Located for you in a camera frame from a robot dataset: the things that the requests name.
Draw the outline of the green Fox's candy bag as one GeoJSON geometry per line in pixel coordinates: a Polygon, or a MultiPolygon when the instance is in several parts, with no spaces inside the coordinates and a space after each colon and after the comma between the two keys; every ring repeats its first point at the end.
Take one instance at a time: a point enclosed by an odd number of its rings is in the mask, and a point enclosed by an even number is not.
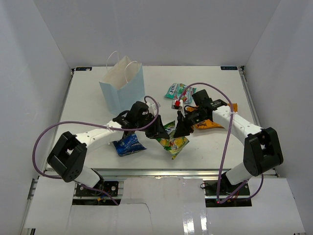
{"type": "Polygon", "coordinates": [[[172,160],[174,160],[177,155],[183,150],[183,148],[189,143],[189,139],[187,137],[174,138],[174,134],[176,132],[175,121],[167,123],[163,127],[170,138],[157,138],[156,140],[159,142],[164,150],[171,154],[172,160]]]}

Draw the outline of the blue Kettle chips bag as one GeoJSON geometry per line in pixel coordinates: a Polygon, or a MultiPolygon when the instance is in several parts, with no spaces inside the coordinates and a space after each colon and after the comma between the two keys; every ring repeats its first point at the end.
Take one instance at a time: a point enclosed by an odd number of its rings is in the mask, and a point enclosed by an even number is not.
{"type": "Polygon", "coordinates": [[[119,141],[113,141],[112,143],[120,157],[146,150],[146,148],[139,142],[136,134],[131,134],[130,136],[119,141]]]}

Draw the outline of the teal Fox's mint candy bag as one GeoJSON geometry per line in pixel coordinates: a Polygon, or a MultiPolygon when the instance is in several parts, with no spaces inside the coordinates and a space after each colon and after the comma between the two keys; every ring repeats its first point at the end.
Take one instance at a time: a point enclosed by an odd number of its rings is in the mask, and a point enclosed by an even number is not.
{"type": "Polygon", "coordinates": [[[195,87],[186,88],[186,87],[187,85],[183,83],[174,83],[170,86],[164,97],[176,100],[180,96],[182,96],[181,100],[183,100],[185,104],[190,104],[193,101],[192,95],[196,92],[196,88],[195,87]]]}

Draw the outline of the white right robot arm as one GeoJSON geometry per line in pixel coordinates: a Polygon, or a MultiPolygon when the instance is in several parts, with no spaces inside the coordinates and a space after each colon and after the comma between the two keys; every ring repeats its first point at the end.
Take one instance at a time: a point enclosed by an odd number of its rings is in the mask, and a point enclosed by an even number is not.
{"type": "Polygon", "coordinates": [[[175,138],[190,135],[195,125],[210,120],[225,128],[229,135],[235,136],[244,146],[242,162],[219,176],[217,190],[233,195],[242,182],[283,163],[278,134],[273,128],[252,124],[221,99],[212,100],[206,90],[196,92],[192,98],[196,106],[190,111],[179,100],[172,103],[172,109],[178,112],[175,138]]]}

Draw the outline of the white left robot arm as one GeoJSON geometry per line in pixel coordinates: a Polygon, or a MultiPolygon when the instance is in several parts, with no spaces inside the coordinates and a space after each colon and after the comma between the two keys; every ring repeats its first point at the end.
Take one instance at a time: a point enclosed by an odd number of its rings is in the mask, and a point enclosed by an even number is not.
{"type": "Polygon", "coordinates": [[[47,158],[48,164],[66,182],[77,182],[86,186],[92,195],[103,191],[104,179],[85,166],[86,155],[105,144],[124,139],[137,129],[149,139],[168,139],[157,106],[137,101],[130,110],[121,112],[103,128],[72,134],[61,134],[47,158]]]}

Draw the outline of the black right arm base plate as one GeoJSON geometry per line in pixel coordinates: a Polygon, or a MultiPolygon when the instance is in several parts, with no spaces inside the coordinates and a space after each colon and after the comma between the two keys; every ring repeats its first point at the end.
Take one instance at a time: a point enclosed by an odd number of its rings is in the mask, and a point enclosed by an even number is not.
{"type": "MultiPolygon", "coordinates": [[[[200,188],[204,189],[206,196],[216,196],[217,193],[217,180],[208,180],[204,181],[200,188]]],[[[220,196],[228,196],[231,194],[240,184],[237,185],[225,185],[221,182],[220,185],[220,196]]],[[[250,196],[250,190],[248,187],[248,184],[246,183],[242,188],[239,189],[238,193],[235,193],[235,195],[239,196],[250,196]]]]}

